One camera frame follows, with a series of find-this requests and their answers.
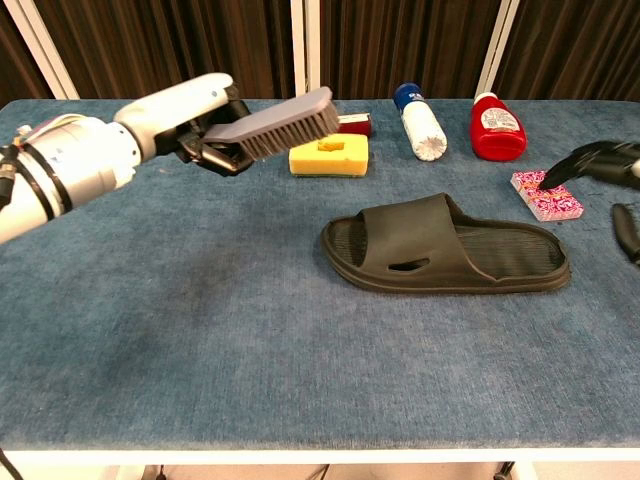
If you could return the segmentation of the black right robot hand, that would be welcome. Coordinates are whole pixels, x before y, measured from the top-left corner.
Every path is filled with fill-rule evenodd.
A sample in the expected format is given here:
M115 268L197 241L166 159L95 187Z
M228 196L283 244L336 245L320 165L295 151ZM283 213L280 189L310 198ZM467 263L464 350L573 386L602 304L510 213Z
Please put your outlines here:
M545 173L538 189L551 190L583 176L640 191L640 143L596 141L578 147ZM618 246L640 268L640 228L630 209L616 203L611 216Z

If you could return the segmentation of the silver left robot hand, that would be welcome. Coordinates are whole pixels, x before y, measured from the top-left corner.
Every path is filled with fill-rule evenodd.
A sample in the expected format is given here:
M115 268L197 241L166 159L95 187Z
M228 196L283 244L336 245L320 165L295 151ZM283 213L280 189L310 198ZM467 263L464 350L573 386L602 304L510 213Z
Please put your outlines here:
M208 73L144 96L121 108L114 121L136 140L142 162L174 153L221 176L236 176L254 163L237 144L204 139L214 125L249 114L232 77Z

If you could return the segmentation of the grey scrub brush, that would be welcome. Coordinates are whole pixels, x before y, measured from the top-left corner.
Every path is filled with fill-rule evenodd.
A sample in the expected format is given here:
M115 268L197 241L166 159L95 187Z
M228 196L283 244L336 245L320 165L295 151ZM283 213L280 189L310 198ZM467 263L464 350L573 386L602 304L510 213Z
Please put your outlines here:
M257 160L322 139L339 129L333 93L323 86L304 95L210 128L206 144L237 145L245 157Z

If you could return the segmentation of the pink patterned tissue pack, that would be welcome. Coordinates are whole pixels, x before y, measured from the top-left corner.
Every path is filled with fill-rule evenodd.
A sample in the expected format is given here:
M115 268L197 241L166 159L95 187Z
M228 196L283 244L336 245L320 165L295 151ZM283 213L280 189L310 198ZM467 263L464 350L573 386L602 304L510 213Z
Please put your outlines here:
M510 183L540 222L578 219L583 205L563 186L540 190L545 179L544 170L514 172Z

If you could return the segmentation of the dark brown curtain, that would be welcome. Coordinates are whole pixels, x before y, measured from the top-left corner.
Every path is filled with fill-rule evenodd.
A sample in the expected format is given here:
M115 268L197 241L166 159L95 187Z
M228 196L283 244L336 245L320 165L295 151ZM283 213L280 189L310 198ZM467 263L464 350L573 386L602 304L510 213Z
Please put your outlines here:
M34 0L83 98L137 98L221 71L248 98L294 94L290 0ZM340 99L404 82L471 97L501 0L320 0L320 79ZM640 0L519 0L504 99L640 102Z

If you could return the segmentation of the red bottle with white cap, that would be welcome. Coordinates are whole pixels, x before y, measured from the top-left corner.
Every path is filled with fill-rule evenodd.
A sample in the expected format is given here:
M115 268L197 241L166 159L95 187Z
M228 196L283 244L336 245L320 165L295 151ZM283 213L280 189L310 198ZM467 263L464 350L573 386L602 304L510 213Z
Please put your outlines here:
M481 159L510 162L526 150L528 139L519 118L493 92L477 95L471 109L471 145Z

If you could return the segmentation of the yellow cleaning sponge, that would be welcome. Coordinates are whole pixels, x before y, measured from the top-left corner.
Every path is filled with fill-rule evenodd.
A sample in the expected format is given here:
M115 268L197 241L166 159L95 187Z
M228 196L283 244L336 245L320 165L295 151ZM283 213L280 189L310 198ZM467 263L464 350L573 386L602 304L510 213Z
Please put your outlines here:
M289 151L289 170L296 176L361 177L369 164L369 140L361 134L332 134Z

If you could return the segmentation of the white bottle with blue cap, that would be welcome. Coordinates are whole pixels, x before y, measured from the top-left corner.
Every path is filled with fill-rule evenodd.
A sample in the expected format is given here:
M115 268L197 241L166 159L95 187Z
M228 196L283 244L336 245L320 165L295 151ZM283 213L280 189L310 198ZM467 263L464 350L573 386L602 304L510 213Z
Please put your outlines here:
M427 162L441 158L448 141L421 88L414 83L404 83L396 89L393 101L415 156Z

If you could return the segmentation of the dark red folded fan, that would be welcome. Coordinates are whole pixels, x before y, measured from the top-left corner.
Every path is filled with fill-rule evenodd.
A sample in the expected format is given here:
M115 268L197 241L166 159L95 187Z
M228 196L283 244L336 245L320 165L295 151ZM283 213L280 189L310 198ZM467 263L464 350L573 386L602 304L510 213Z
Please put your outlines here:
M340 134L355 134L370 137L372 120L369 113L343 114L338 117Z

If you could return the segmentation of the dark green slide sandal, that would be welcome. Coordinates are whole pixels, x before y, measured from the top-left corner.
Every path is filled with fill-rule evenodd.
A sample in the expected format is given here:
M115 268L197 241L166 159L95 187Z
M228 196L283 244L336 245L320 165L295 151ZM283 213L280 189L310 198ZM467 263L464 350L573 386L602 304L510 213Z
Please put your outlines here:
M344 279L389 293L545 292L571 278L551 232L473 218L445 193L336 218L322 230L321 244Z

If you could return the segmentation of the blue velvet tablecloth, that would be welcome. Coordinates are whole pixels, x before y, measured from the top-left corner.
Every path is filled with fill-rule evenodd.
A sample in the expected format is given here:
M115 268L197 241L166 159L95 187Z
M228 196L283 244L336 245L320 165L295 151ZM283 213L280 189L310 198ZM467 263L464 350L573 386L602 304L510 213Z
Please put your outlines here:
M177 158L0 245L0 447L220 450L640 447L640 268L610 209L640 192L568 183L555 223L569 284L544 294L387 295L328 263L325 224L449 194L533 223L510 183L599 139L640 141L640 103L512 103L528 149L476 158L467 100L431 102L449 140L417 160L394 103L359 179L299 178L284 156L223 178Z

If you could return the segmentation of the slanted white frame post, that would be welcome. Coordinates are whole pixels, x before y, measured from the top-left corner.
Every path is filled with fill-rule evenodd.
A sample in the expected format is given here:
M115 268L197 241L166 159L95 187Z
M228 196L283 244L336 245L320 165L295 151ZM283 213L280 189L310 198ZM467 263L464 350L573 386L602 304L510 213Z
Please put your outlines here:
M501 0L474 96L492 91L520 0Z
M3 0L56 99L78 100L77 89L34 0Z

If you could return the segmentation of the upright white frame post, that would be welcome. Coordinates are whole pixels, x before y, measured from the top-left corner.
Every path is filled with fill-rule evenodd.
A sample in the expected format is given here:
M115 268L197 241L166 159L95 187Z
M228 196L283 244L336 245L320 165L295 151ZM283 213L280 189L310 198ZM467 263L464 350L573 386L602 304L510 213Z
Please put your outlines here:
M320 0L304 0L306 70L309 90L321 85L321 15Z
M306 92L304 2L290 0L295 95Z

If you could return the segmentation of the white table frame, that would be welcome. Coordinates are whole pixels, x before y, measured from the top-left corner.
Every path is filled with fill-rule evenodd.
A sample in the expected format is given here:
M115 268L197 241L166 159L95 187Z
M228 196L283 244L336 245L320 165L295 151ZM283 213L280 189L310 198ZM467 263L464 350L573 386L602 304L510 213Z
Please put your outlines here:
M311 465L640 462L640 447L374 450L9 450L15 465Z

